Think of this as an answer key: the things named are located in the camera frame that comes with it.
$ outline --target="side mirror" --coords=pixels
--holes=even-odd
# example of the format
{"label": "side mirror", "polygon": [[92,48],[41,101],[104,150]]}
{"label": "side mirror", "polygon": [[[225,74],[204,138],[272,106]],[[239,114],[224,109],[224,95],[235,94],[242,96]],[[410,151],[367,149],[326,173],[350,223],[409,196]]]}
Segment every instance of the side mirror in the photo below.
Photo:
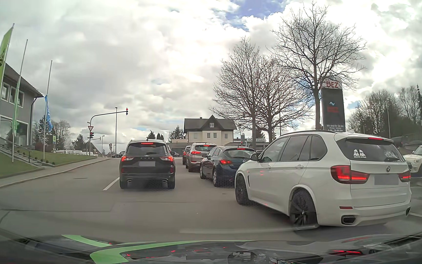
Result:
{"label": "side mirror", "polygon": [[258,161],[259,155],[260,155],[260,153],[253,153],[252,156],[250,156],[250,160]]}

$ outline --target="rear window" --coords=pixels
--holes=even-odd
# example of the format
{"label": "rear window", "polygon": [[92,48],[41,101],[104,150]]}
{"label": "rear window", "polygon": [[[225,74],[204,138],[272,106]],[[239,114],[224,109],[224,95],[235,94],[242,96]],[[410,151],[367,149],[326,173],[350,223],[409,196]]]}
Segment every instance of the rear window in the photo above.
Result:
{"label": "rear window", "polygon": [[203,145],[196,145],[195,146],[195,150],[197,151],[204,151],[204,152],[209,152],[213,147],[215,147],[216,145],[209,145],[209,144],[203,144]]}
{"label": "rear window", "polygon": [[126,154],[131,155],[150,155],[166,154],[166,145],[159,142],[135,142],[128,145]]}
{"label": "rear window", "polygon": [[224,154],[229,158],[242,158],[242,159],[249,159],[252,154],[255,153],[255,150],[246,148],[246,149],[238,149],[238,148],[231,148],[224,151]]}
{"label": "rear window", "polygon": [[404,162],[393,143],[372,139],[344,139],[337,141],[346,158],[357,161]]}

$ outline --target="white bmw suv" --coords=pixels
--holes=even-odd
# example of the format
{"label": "white bmw suv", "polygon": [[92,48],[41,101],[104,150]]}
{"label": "white bmw suv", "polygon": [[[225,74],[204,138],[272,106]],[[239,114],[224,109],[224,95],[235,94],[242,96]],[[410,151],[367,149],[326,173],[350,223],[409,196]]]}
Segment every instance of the white bmw suv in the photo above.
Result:
{"label": "white bmw suv", "polygon": [[410,177],[390,139],[300,131],[240,166],[235,198],[285,213],[295,226],[384,224],[408,215]]}

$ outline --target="black ford suv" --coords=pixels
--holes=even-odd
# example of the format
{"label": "black ford suv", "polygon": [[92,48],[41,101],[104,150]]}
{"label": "black ford suv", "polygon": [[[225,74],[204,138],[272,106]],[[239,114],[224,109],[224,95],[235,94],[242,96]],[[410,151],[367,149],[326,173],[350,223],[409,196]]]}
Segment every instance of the black ford suv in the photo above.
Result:
{"label": "black ford suv", "polygon": [[132,140],[120,160],[120,188],[134,180],[158,180],[175,188],[175,161],[164,141]]}

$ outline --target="exhaust pipe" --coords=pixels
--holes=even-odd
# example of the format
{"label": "exhaust pipe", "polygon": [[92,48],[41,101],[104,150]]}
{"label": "exhaust pipe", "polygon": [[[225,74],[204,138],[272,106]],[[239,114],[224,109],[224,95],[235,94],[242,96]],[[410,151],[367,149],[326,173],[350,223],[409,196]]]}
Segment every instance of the exhaust pipe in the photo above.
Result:
{"label": "exhaust pipe", "polygon": [[341,217],[341,223],[345,225],[350,225],[356,221],[356,217],[354,216],[343,216]]}

